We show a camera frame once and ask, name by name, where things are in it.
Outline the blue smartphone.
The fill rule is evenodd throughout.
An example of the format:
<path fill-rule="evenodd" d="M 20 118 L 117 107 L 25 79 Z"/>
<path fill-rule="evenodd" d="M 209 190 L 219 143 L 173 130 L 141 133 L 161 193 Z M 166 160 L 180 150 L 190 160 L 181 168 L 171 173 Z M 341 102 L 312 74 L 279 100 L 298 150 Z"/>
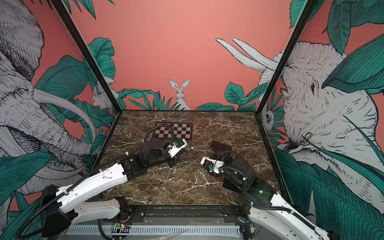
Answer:
<path fill-rule="evenodd" d="M 232 147 L 228 146 L 226 144 L 217 142 L 217 141 L 211 141 L 209 144 L 210 149 L 213 152 L 221 152 L 221 151 L 231 151 Z"/>

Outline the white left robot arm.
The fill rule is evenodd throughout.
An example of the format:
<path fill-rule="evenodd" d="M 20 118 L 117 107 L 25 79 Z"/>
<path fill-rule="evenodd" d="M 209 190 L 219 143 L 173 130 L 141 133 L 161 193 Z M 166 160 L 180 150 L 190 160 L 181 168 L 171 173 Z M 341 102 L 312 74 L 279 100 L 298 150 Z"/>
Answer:
<path fill-rule="evenodd" d="M 44 238 L 52 237 L 80 222 L 86 212 L 95 216 L 96 209 L 86 209 L 87 200 L 141 177 L 155 166 L 167 164 L 170 168 L 174 167 L 187 145 L 185 138 L 178 138 L 174 133 L 170 143 L 146 134 L 139 148 L 99 166 L 74 184 L 60 188 L 54 185 L 46 187 L 40 207 L 21 225 L 15 238 L 26 240 L 38 234 Z"/>

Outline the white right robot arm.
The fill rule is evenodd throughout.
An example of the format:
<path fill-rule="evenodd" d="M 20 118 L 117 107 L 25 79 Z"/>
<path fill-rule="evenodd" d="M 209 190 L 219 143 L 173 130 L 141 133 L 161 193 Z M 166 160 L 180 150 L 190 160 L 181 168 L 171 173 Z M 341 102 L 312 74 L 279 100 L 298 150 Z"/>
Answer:
<path fill-rule="evenodd" d="M 234 151 L 223 151 L 212 161 L 211 173 L 223 177 L 240 192 L 245 214 L 253 223 L 263 226 L 284 240 L 339 240 L 305 218 L 274 187 L 256 177 L 249 162 Z"/>

